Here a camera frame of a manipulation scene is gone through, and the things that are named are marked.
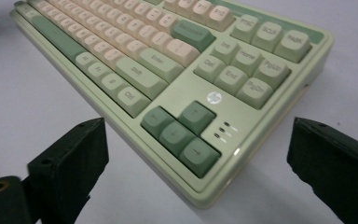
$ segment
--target green keyboard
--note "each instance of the green keyboard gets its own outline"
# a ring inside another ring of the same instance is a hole
[[[199,208],[252,158],[333,45],[323,29],[220,0],[29,0],[11,16]]]

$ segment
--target mechanical keyboard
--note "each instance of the mechanical keyboard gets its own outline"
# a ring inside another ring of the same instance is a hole
[[[12,18],[199,208],[321,73],[320,28],[221,0],[29,0]]]

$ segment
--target ctrl key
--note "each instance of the ctrl key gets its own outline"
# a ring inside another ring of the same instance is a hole
[[[219,156],[216,150],[199,138],[195,138],[182,151],[179,160],[198,178],[203,178]]]
[[[126,87],[117,95],[117,103],[135,118],[145,107],[150,104],[150,100],[133,87]]]

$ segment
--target shift key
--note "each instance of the shift key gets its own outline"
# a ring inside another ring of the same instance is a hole
[[[119,59],[115,70],[151,100],[156,99],[168,86],[162,78],[129,57]]]

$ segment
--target white surface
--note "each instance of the white surface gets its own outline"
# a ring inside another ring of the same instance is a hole
[[[15,26],[8,16],[13,3],[0,1],[0,176],[24,178],[27,162],[99,115]],[[292,172],[286,155],[294,117],[358,140],[358,1],[246,3],[331,31],[336,43],[321,75],[208,210],[176,194],[107,126],[110,162],[76,223],[341,223]]]

